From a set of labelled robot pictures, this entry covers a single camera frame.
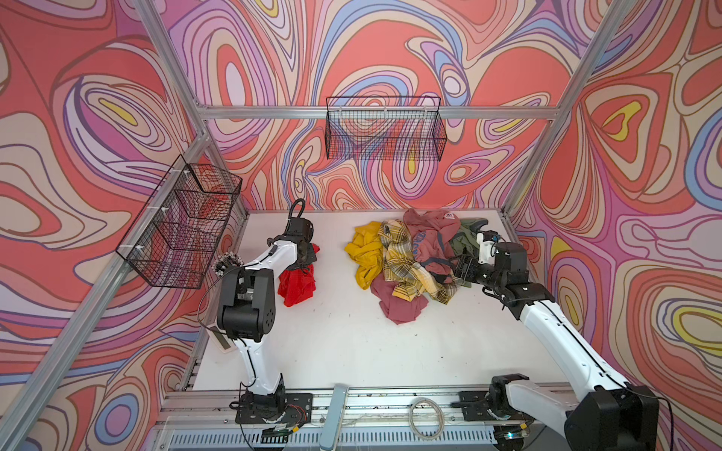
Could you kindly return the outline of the red cloth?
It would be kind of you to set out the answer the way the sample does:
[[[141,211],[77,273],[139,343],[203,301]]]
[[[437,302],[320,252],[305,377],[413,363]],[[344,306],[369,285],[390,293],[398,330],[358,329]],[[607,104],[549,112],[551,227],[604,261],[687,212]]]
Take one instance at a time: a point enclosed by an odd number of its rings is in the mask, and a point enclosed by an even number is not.
[[[314,262],[316,254],[320,251],[317,244],[312,244],[312,263],[301,269],[284,271],[280,274],[278,283],[278,295],[283,298],[286,307],[297,306],[310,299],[316,291],[316,280],[314,274]]]

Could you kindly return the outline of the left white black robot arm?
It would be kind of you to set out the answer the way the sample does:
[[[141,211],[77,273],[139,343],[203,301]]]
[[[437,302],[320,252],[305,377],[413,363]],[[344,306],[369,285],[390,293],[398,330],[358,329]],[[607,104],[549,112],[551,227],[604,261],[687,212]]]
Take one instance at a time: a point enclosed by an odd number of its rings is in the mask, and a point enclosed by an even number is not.
[[[296,199],[284,231],[267,241],[267,248],[247,263],[230,257],[220,264],[222,280],[215,325],[239,351],[248,381],[240,384],[240,419],[271,422],[289,407],[283,375],[263,352],[263,340],[276,321],[276,282],[284,272],[306,270],[316,261],[314,226],[304,218],[306,201]]]

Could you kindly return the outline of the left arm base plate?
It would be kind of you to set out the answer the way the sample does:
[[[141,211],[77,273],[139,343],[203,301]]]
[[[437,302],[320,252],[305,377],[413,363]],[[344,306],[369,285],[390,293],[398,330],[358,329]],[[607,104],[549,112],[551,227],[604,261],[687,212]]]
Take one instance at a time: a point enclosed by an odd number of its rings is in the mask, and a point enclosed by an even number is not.
[[[239,425],[304,425],[312,417],[314,396],[311,393],[291,393],[260,396],[251,392],[241,394],[229,407],[235,411]]]

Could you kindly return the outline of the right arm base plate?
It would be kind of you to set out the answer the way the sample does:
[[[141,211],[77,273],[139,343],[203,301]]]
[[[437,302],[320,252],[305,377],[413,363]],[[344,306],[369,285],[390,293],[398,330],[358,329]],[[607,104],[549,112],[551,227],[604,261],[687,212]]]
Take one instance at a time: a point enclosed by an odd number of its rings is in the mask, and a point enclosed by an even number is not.
[[[494,413],[487,400],[487,395],[487,391],[461,391],[458,393],[458,400],[451,402],[450,407],[460,410],[466,422],[530,422],[527,416],[517,411]]]

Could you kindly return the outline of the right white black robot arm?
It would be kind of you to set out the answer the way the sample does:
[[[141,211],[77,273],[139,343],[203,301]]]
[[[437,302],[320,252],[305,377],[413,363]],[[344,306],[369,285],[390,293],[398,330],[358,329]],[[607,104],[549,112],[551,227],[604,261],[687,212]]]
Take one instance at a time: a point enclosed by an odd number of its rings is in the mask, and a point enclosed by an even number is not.
[[[481,286],[543,344],[575,394],[566,398],[523,374],[496,376],[483,401],[494,419],[541,421],[573,450],[653,450],[659,399],[633,385],[579,334],[547,288],[529,279],[526,249],[492,230],[477,229],[477,254],[462,252],[456,277]]]

